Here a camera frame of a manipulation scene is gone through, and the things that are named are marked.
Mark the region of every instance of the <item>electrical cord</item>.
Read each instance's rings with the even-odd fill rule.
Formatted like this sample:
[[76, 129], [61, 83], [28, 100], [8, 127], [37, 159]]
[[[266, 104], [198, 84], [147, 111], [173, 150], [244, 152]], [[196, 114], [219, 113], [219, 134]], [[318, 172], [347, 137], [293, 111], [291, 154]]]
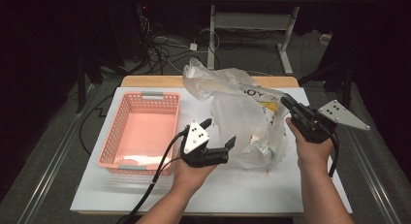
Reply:
[[336, 169], [336, 164], [339, 156], [339, 142], [337, 140], [337, 137], [335, 137], [334, 134], [332, 134], [323, 124], [319, 123], [319, 126], [332, 140], [332, 145], [334, 148], [334, 158], [332, 159], [332, 165], [330, 166], [329, 170], [329, 177], [332, 178]]
[[105, 101], [107, 101], [110, 97], [112, 97], [114, 94], [111, 94], [109, 96], [107, 96], [106, 98], [104, 98], [102, 101], [99, 102], [99, 104], [97, 104], [84, 118], [84, 120], [81, 122], [81, 125], [79, 127], [79, 142], [81, 144], [81, 147], [84, 149], [84, 151], [88, 154], [91, 155], [90, 150], [88, 150], [88, 148], [85, 146], [84, 140], [82, 139], [82, 127], [84, 126], [85, 121], [87, 120], [87, 118], [95, 111], [95, 110], [100, 110], [100, 114], [102, 112], [101, 108], [98, 108], [100, 105], [102, 105]]
[[268, 31], [265, 30], [265, 31], [258, 31], [258, 32], [237, 32], [237, 31], [233, 32], [233, 31], [229, 31], [224, 28], [216, 28], [216, 30], [220, 30], [220, 31], [232, 34], [232, 35], [237, 35], [239, 37], [250, 38], [250, 40], [243, 40], [244, 42], [254, 42], [254, 41], [259, 41], [259, 40], [266, 40], [269, 37], [271, 37], [272, 33], [274, 32], [272, 30], [268, 30]]
[[214, 34], [214, 36], [217, 38], [217, 46], [215, 47], [215, 49], [214, 49], [214, 50], [218, 49], [218, 48], [220, 47], [220, 38], [218, 37], [218, 35], [217, 35], [217, 33], [216, 33], [216, 32], [211, 31], [211, 30], [210, 30], [210, 29], [208, 29], [208, 28], [205, 28], [205, 29], [201, 30], [201, 31], [197, 34], [197, 36], [194, 38], [193, 44], [196, 44], [197, 37], [200, 37], [200, 34], [202, 34], [202, 33], [206, 32], [206, 31], [208, 31], [208, 32], [210, 32], [210, 33], [212, 33], [212, 34]]
[[186, 31], [186, 30], [180, 29], [180, 28], [176, 28], [176, 27], [172, 27], [172, 26], [169, 26], [169, 25], [164, 24], [164, 23], [156, 23], [155, 26], [160, 27], [162, 29], [165, 29], [166, 31], [170, 31], [171, 33], [176, 33], [179, 36], [182, 36], [182, 37], [184, 37], [184, 38], [186, 38], [190, 41], [193, 39], [193, 37], [196, 37], [195, 34], [189, 32], [189, 31]]
[[143, 28], [142, 28], [142, 32], [145, 31], [145, 27], [147, 26], [147, 30], [146, 30], [146, 33], [145, 33], [145, 37], [142, 39], [142, 41], [144, 42], [145, 39], [147, 39], [147, 37], [148, 37], [148, 35], [149, 35], [149, 31], [151, 31], [151, 30], [150, 30], [150, 21], [148, 21], [148, 19], [147, 19], [146, 17], [144, 17], [144, 16], [142, 16], [142, 19], [145, 20], [144, 26], [143, 26]]
[[[189, 52], [199, 53], [198, 51], [193, 51], [193, 50], [189, 50], [189, 49], [185, 50], [183, 52], [174, 54], [174, 55], [170, 55], [170, 51], [165, 47], [177, 47], [177, 48], [188, 48], [188, 47], [186, 47], [183, 43], [181, 43], [177, 40], [170, 39], [168, 36], [167, 37], [156, 36], [155, 38], [156, 39], [164, 38], [164, 39], [166, 39], [166, 41], [161, 42], [161, 43], [153, 42], [152, 45], [150, 46], [150, 51], [148, 52], [148, 54], [150, 56], [149, 61], [148, 61], [149, 66], [150, 66], [150, 71], [148, 71], [147, 74], [150, 73], [151, 75], [158, 75], [157, 74], [158, 72], [160, 72], [160, 74], [161, 74], [162, 70], [164, 70], [164, 68], [166, 67], [167, 64], [170, 64], [171, 66], [173, 66], [177, 71], [179, 71], [182, 74], [182, 71], [179, 70], [174, 65], [174, 63], [176, 61], [181, 60], [185, 57], [195, 57], [195, 58], [200, 60], [200, 57], [197, 56], [197, 55], [193, 55], [193, 54], [188, 54], [187, 55], [186, 53], [189, 53]], [[167, 45], [168, 41], [176, 42], [176, 43], [178, 43], [178, 45], [177, 46]], [[180, 57], [178, 57], [178, 59], [175, 59], [175, 60], [170, 59], [171, 57], [176, 57], [176, 56], [180, 56]]]
[[167, 164], [171, 163], [172, 161], [179, 159], [179, 158], [175, 158], [174, 160], [170, 161], [169, 163], [167, 163], [166, 165], [164, 165], [164, 161], [167, 158], [167, 155], [170, 152], [170, 149], [173, 147], [173, 144], [175, 143], [175, 141], [177, 141], [178, 138], [184, 136], [187, 132], [188, 132], [189, 128], [186, 127], [183, 131], [179, 132], [177, 135], [174, 136], [174, 138], [170, 141], [169, 146], [167, 146], [166, 151], [164, 152], [163, 158], [161, 159], [160, 164], [158, 165], [157, 171], [154, 174], [154, 177], [150, 183], [150, 185], [148, 186], [147, 190], [145, 191], [144, 195], [142, 196], [142, 198], [140, 199], [139, 203], [133, 208], [133, 210], [126, 216], [122, 216], [118, 221], [117, 224], [134, 224], [135, 220], [134, 220], [134, 216], [136, 215], [137, 211], [142, 207], [142, 204], [145, 202], [145, 200], [147, 199], [147, 197], [150, 195], [151, 191], [153, 190], [160, 174], [163, 172], [163, 170], [165, 169], [165, 167], [167, 166]]
[[220, 60], [218, 59], [217, 55], [215, 55], [215, 52], [211, 49], [211, 47], [208, 47], [209, 51], [214, 55], [215, 60], [217, 61], [217, 68], [214, 70], [220, 70], [221, 66], [220, 66]]

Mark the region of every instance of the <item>plastic bag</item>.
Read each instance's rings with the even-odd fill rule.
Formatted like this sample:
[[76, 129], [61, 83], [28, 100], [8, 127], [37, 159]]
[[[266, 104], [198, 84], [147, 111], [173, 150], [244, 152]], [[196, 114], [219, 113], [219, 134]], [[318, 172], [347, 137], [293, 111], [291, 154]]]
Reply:
[[220, 144], [237, 136], [230, 158], [242, 168], [273, 166], [284, 155], [288, 110], [280, 102], [283, 92], [258, 86], [242, 70], [210, 71], [194, 58], [184, 67], [183, 84], [198, 100], [213, 97], [210, 112]]

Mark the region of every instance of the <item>pink basket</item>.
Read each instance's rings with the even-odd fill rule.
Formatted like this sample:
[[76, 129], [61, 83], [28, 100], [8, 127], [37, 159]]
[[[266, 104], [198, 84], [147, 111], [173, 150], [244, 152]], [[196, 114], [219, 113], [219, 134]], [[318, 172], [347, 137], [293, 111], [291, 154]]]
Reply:
[[[154, 175], [175, 136], [180, 96], [168, 92], [126, 92], [98, 164], [116, 174]], [[170, 150], [164, 163], [173, 157]], [[162, 175], [170, 175], [168, 165]]]

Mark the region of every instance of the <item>hand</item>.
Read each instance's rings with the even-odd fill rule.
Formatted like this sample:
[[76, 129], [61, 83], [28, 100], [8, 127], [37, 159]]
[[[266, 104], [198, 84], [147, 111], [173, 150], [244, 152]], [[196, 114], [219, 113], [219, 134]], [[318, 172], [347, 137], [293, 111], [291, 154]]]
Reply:
[[309, 143], [293, 124], [290, 117], [287, 117], [285, 121], [296, 136], [300, 170], [302, 172], [327, 172], [327, 162], [332, 152], [331, 139], [327, 139], [321, 144]]
[[182, 159], [174, 161], [174, 182], [172, 190], [184, 191], [190, 197], [203, 185], [206, 177], [216, 165], [204, 168], [191, 168]]

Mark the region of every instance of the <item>person's right hand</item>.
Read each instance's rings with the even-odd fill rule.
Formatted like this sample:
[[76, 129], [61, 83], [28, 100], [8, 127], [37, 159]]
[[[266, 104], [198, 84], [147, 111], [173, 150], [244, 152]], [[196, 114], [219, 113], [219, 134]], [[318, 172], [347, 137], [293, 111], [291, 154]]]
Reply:
[[290, 117], [287, 117], [285, 121], [296, 137], [300, 170], [302, 172], [327, 173], [327, 163], [332, 152], [331, 139], [327, 139], [321, 144], [309, 143], [302, 136], [299, 129], [293, 124]]

